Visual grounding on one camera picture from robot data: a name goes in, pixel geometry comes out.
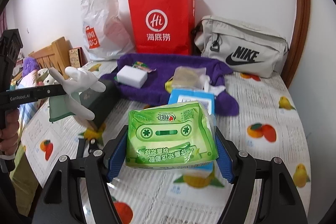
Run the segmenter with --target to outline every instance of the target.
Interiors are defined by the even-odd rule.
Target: dark green box
[[[106,86],[104,92],[88,89],[80,94],[81,104],[91,110],[95,118],[89,121],[97,131],[120,99],[120,91],[111,80],[99,79]]]

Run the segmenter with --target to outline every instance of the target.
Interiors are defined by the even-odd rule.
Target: gray nike bag
[[[198,23],[195,44],[203,57],[225,62],[234,71],[271,76],[288,51],[277,32],[243,21],[205,16]]]

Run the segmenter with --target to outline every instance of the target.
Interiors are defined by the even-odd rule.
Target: green snack package
[[[210,117],[197,101],[129,112],[126,165],[178,169],[218,158]]]

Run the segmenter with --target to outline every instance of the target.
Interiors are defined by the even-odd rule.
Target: fruit print bedsheet
[[[90,62],[85,67],[99,77],[111,72],[116,62]],[[281,77],[273,73],[269,79],[260,79],[235,72],[226,76],[226,88],[238,101],[240,114],[217,116],[217,126],[226,139],[253,157],[265,160],[281,157],[307,213],[311,178],[309,152],[302,124]],[[76,157],[78,137],[97,135],[105,144],[127,124],[128,112],[143,109],[145,104],[121,100],[106,119],[104,128],[96,133],[74,117],[48,122],[47,107],[48,103],[40,108],[22,137],[26,156],[41,185],[61,155]],[[53,144],[53,150],[48,151],[51,154],[46,160],[49,143]],[[254,221],[260,186],[261,181],[257,180],[245,223]],[[108,188],[124,224],[216,223],[231,191],[231,185],[222,178],[216,164],[205,178],[183,175],[179,170],[137,170],[124,165]],[[81,193],[87,223],[95,223],[84,179]]]
[[[246,150],[256,158],[281,157],[308,213],[308,147],[301,121],[281,77],[274,73],[269,79],[260,79],[235,72],[226,76],[226,85],[227,91],[239,103],[240,114],[236,117],[217,116],[221,132],[239,150]],[[127,106],[129,109],[142,107],[143,104],[136,102]],[[119,129],[124,121],[113,126]],[[146,224],[216,223],[231,191],[231,185],[221,177],[216,165],[206,178],[183,175],[178,170],[147,171],[123,166],[119,177],[108,187],[117,202],[131,208],[130,223]],[[261,180],[257,180],[245,223],[254,221],[260,187]],[[84,196],[87,221],[94,223],[87,195]]]

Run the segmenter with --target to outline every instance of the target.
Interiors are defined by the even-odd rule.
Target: printed orange fruit
[[[261,138],[263,136],[262,127],[261,123],[255,123],[247,128],[247,133],[252,138]]]
[[[133,211],[130,206],[119,201],[113,202],[113,205],[118,212],[121,222],[123,224],[130,224],[133,218]]]
[[[50,140],[43,140],[41,143],[40,143],[40,149],[45,152],[46,149],[47,149],[47,145],[50,144]]]
[[[253,80],[255,80],[255,81],[257,81],[257,82],[260,82],[260,81],[261,81],[261,80],[260,80],[260,77],[257,76],[257,75],[251,75],[251,77],[252,77]]]
[[[261,131],[263,132],[266,140],[268,140],[269,142],[274,143],[277,140],[277,133],[276,133],[274,127],[272,127],[271,125],[264,124],[261,127]]]
[[[241,73],[240,76],[241,76],[241,78],[244,78],[244,79],[249,79],[249,78],[252,77],[252,75],[248,75],[246,73]]]
[[[49,160],[51,153],[53,152],[54,145],[52,143],[49,143],[45,150],[45,160]]]

